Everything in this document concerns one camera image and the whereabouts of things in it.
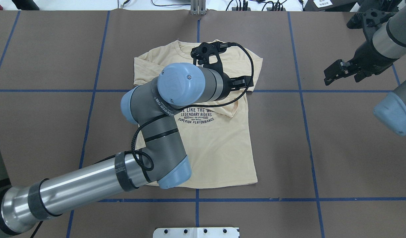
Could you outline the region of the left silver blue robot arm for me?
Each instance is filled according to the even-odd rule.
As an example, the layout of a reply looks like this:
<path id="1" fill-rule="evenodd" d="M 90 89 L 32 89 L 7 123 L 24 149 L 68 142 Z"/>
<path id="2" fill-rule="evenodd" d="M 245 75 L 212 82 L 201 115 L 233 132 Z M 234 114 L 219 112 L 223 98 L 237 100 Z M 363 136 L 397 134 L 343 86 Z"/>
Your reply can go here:
<path id="1" fill-rule="evenodd" d="M 0 152 L 0 238 L 32 229 L 78 207 L 157 182 L 162 189 L 191 177 L 175 115 L 188 107 L 224 99 L 231 91 L 253 85 L 250 76 L 229 78 L 221 62 L 172 63 L 121 100 L 125 118 L 139 125 L 131 149 L 95 164 L 31 186 L 12 186 Z"/>

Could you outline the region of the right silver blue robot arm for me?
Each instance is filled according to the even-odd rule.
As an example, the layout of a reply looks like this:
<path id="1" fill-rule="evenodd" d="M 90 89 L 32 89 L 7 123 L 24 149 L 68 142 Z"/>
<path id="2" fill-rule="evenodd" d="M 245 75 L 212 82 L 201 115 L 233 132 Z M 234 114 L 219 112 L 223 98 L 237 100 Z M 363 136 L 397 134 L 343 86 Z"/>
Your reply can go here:
<path id="1" fill-rule="evenodd" d="M 354 76 L 356 82 L 379 75 L 406 55 L 406 6 L 399 12 L 369 9 L 347 22 L 349 29 L 362 29 L 365 42 L 347 62 L 338 59 L 324 70 L 326 86 Z M 374 116 L 395 134 L 406 136 L 406 80 L 389 92 L 373 109 Z"/>

